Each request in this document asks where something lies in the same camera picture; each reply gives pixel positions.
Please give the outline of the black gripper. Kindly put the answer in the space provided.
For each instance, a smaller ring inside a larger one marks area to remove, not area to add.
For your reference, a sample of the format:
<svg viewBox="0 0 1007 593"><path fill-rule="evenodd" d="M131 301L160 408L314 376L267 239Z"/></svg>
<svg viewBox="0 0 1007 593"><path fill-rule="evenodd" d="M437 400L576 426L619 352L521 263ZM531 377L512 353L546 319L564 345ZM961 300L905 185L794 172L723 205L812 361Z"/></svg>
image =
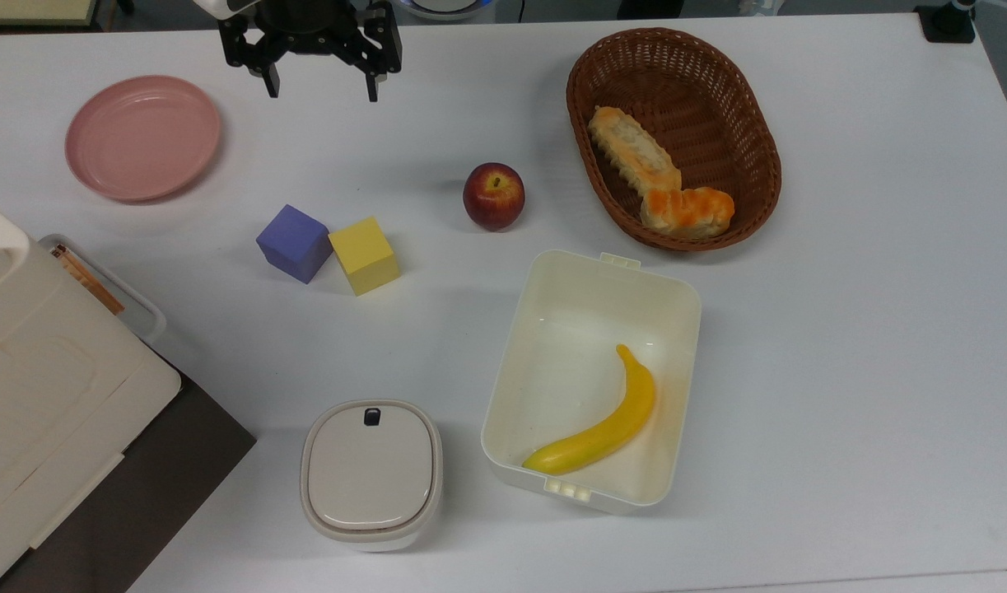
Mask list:
<svg viewBox="0 0 1007 593"><path fill-rule="evenodd" d="M277 61L288 52L335 55L365 76L368 99L402 68L403 45L393 4L369 3L357 10L349 1L261 1L255 23L263 32L255 44L246 37L247 16L218 22L226 63L262 79L271 98L280 95Z"/></svg>

